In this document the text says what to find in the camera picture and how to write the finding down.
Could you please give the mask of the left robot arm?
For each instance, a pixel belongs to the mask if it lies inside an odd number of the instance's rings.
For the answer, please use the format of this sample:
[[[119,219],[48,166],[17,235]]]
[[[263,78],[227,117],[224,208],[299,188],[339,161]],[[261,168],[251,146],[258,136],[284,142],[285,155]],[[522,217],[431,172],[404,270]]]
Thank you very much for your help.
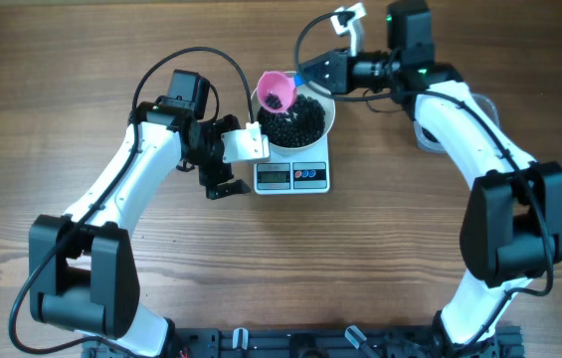
[[[130,239],[161,182],[197,170],[207,198],[246,194],[232,165],[270,156],[268,138],[236,117],[205,119],[214,87],[176,70],[167,95],[135,104],[124,141],[84,196],[59,216],[39,216],[29,233],[30,276],[23,291],[34,320],[82,334],[98,354],[178,357],[172,320],[140,304]]]

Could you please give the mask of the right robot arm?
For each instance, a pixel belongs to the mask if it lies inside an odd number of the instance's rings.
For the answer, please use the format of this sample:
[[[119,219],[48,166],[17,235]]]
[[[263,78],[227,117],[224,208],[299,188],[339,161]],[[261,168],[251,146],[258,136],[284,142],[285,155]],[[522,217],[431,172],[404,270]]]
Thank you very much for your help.
[[[545,296],[562,261],[562,167],[541,163],[515,145],[475,102],[457,69],[436,59],[432,17],[423,1],[387,8],[387,50],[364,48],[362,5],[327,14],[335,32],[348,37],[295,69],[317,93],[353,102],[389,98],[427,130],[466,180],[470,195],[460,232],[465,275],[452,300],[434,319],[430,354],[462,357],[498,349],[498,319],[512,300]]]

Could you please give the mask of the pink scoop blue handle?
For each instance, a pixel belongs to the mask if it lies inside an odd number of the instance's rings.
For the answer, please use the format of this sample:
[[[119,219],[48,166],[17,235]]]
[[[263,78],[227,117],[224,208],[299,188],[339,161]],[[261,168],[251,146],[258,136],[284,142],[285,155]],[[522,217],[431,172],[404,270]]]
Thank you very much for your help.
[[[286,112],[297,99],[297,88],[303,84],[304,79],[300,75],[280,71],[264,72],[257,84],[258,101],[268,112]]]

